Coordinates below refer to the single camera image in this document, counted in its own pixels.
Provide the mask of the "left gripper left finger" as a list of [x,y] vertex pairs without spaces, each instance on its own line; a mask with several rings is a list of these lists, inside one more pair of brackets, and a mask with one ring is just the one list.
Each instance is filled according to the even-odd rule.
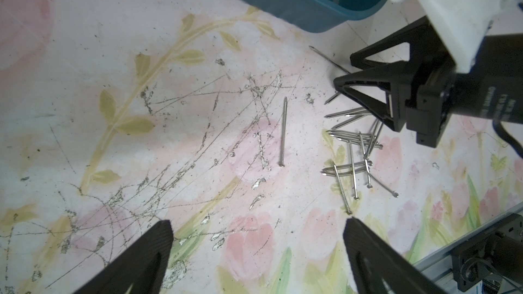
[[138,238],[77,293],[159,293],[174,242],[169,220]]

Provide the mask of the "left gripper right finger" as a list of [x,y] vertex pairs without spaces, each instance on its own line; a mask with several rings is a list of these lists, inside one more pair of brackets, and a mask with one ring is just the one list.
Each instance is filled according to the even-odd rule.
[[444,292],[361,220],[346,220],[343,240],[358,293]]

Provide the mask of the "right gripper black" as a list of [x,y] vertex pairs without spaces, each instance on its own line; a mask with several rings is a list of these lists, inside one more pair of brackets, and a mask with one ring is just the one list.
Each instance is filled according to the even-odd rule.
[[[409,45],[409,61],[384,64],[369,59],[401,44]],[[427,147],[437,147],[450,117],[460,115],[491,121],[501,140],[522,148],[503,126],[522,123],[522,35],[485,37],[475,65],[465,74],[444,52],[422,66],[411,61],[440,47],[437,32],[424,16],[351,54],[351,65],[363,70],[335,78],[335,89],[392,131],[400,132],[406,124],[416,142]]]

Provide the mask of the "single steel nail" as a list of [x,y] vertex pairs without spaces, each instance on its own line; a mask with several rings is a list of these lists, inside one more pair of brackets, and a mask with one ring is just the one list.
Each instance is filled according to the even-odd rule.
[[283,100],[283,112],[281,119],[281,141],[280,141],[280,152],[279,152],[279,166],[285,166],[285,136],[286,136],[286,124],[287,124],[287,106],[288,99],[284,97]]

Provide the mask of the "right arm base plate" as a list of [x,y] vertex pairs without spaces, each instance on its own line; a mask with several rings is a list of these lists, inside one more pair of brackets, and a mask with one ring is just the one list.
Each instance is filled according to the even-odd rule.
[[522,216],[508,215],[451,252],[452,272],[465,292],[491,274],[522,292]]

